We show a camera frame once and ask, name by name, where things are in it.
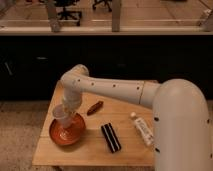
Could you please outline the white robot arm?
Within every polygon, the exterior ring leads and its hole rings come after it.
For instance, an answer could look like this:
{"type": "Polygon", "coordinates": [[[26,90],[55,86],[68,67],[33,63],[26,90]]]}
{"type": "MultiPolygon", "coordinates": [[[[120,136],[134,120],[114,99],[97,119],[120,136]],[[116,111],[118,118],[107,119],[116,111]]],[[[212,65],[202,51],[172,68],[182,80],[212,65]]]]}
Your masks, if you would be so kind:
{"type": "Polygon", "coordinates": [[[65,72],[62,103],[76,111],[90,92],[153,112],[155,171],[213,171],[210,114],[204,94],[185,79],[163,83],[94,78],[78,64],[65,72]]]}

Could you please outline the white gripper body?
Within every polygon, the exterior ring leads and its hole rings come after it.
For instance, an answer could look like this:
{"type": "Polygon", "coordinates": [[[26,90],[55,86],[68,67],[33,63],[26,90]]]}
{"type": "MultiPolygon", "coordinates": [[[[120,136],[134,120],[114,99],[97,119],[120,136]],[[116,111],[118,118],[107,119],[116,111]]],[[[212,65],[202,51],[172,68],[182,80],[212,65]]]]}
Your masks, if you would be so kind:
{"type": "Polygon", "coordinates": [[[81,95],[71,95],[62,97],[63,110],[68,115],[74,115],[82,104],[81,95]]]}

